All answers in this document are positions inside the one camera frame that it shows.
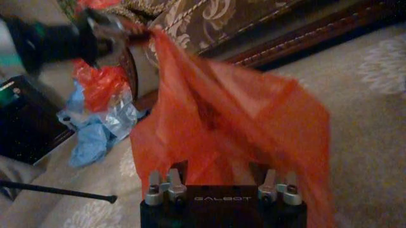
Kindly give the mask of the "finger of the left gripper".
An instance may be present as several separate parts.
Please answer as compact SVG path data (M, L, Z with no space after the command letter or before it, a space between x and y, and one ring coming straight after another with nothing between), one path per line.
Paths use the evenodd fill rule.
M149 32L96 36L97 56L117 54L124 48L144 44L149 40L149 37Z
M120 39L149 39L152 32L145 25L129 19L100 12L86 12L94 35Z

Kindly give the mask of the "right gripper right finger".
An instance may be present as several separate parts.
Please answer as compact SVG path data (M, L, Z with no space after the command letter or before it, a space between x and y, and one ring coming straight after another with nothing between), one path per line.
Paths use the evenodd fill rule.
M303 203L293 171L279 173L269 165L256 162L249 162L248 168L257 184L257 198L263 206L275 203L299 206Z

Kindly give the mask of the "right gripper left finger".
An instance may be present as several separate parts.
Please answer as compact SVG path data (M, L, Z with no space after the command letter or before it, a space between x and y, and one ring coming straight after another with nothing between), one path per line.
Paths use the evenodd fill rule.
M184 185L186 176L188 161L182 160L173 163L168 169L165 182L161 182L161 176L157 170L148 176L148 190L144 201L146 205L161 205L164 202L164 193L169 202L174 205L182 205L186 195L186 186Z

